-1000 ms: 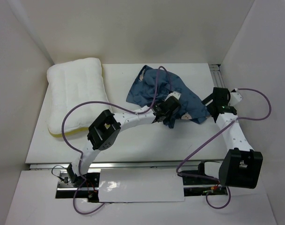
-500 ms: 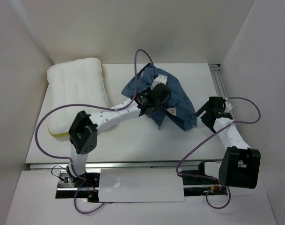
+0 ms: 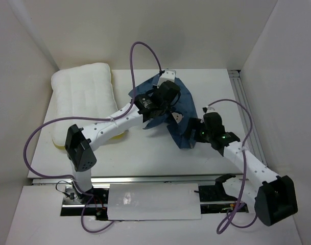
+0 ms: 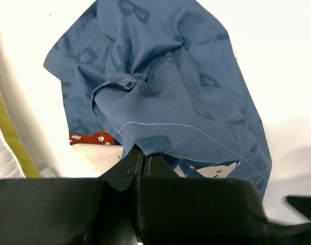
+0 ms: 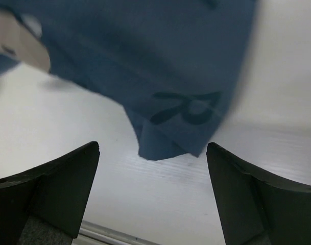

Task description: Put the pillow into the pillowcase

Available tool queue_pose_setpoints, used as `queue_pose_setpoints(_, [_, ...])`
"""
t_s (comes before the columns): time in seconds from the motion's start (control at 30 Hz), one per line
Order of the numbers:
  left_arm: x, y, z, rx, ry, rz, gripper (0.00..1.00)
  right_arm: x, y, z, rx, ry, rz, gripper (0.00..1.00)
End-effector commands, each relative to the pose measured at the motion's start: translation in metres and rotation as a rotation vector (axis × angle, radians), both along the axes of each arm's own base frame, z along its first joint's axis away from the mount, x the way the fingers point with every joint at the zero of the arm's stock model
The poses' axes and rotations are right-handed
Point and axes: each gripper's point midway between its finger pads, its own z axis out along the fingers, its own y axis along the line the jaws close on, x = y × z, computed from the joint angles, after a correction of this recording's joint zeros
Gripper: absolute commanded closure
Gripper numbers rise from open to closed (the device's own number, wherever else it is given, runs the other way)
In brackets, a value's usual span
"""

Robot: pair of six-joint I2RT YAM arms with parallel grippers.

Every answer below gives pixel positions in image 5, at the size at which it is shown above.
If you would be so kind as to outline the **blue printed pillowcase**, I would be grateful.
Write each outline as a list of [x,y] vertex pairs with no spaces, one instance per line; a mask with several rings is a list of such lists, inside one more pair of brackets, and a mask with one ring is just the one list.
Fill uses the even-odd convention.
[[256,1],[0,1],[18,63],[121,104],[147,160],[200,156],[228,112]]

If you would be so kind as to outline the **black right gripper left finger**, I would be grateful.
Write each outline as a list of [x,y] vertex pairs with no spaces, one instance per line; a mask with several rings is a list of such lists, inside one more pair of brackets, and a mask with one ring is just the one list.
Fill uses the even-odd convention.
[[78,237],[100,157],[89,142],[0,179],[0,244],[71,244]]

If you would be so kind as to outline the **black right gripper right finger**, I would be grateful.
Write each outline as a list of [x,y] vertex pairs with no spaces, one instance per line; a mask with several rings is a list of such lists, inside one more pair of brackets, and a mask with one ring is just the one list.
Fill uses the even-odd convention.
[[311,244],[311,186],[242,160],[216,143],[207,163],[226,244]]

